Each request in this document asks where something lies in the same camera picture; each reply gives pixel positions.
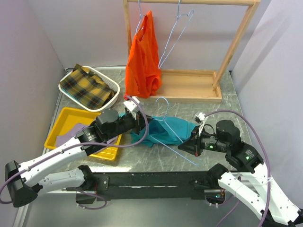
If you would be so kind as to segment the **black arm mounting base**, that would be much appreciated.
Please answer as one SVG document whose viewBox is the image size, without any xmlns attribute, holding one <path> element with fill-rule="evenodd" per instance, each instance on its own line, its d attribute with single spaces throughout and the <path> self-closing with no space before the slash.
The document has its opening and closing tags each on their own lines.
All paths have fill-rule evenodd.
<svg viewBox="0 0 303 227">
<path fill-rule="evenodd" d="M 206 171 L 94 173 L 94 191 L 106 200 L 123 199 L 205 199 L 205 191 L 220 190 Z"/>
</svg>

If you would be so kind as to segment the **teal t shirt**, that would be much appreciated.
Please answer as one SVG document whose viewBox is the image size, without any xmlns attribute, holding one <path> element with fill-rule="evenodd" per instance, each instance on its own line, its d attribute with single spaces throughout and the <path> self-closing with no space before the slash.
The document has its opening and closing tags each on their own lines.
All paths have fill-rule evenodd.
<svg viewBox="0 0 303 227">
<path fill-rule="evenodd" d="M 166 145 L 178 146 L 181 144 L 177 137 L 171 131 L 168 130 L 167 126 L 163 122 L 158 122 L 155 120 L 161 118 L 162 117 L 153 116 L 148 120 L 149 130 L 147 136 L 144 137 L 144 139 L 141 143 L 139 143 L 139 145 L 145 145 L 151 148 L 155 144 L 160 144 L 159 142 L 151 138 L 151 136 L 162 141 Z M 192 130 L 196 127 L 195 123 L 177 117 L 167 116 L 166 121 L 184 141 L 190 137 Z"/>
</svg>

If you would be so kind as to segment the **yellow plastic tray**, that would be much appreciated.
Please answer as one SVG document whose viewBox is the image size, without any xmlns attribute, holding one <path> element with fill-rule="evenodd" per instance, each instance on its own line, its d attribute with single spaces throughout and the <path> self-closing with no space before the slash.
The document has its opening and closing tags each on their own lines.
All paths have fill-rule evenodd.
<svg viewBox="0 0 303 227">
<path fill-rule="evenodd" d="M 46 141 L 45 148 L 55 149 L 58 147 L 59 136 L 64 136 L 76 125 L 90 125 L 100 113 L 94 113 L 77 108 L 64 107 L 54 123 Z M 116 158 L 118 148 L 107 147 L 90 155 L 90 157 L 113 161 Z"/>
</svg>

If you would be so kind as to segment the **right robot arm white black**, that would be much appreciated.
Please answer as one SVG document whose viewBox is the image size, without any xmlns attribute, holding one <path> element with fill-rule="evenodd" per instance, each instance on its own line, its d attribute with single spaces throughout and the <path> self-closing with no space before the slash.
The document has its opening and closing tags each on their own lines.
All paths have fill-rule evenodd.
<svg viewBox="0 0 303 227">
<path fill-rule="evenodd" d="M 200 181 L 200 184 L 229 191 L 258 219 L 263 220 L 264 227 L 295 227 L 301 224 L 303 210 L 288 199 L 273 178 L 268 177 L 265 161 L 253 146 L 241 140 L 240 130 L 234 123 L 221 120 L 215 129 L 216 132 L 210 134 L 202 126 L 196 126 L 178 149 L 196 157 L 203 150 L 224 153 L 227 162 L 254 189 L 242 183 L 222 164 L 210 168 L 206 183 Z"/>
</svg>

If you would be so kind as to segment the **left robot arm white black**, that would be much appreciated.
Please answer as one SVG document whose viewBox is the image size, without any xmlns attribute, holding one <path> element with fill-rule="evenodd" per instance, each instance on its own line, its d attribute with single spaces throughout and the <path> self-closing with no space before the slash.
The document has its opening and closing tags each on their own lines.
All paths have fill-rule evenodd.
<svg viewBox="0 0 303 227">
<path fill-rule="evenodd" d="M 56 173 L 55 170 L 77 159 L 88 157 L 109 145 L 109 141 L 125 132 L 136 133 L 148 129 L 152 117 L 138 111 L 119 116 L 114 109 L 107 109 L 74 137 L 56 149 L 33 160 L 19 164 L 11 161 L 5 166 L 5 186 L 10 203 L 19 208 L 34 201 L 38 195 L 72 188 L 86 191 L 96 184 L 88 166 Z"/>
</svg>

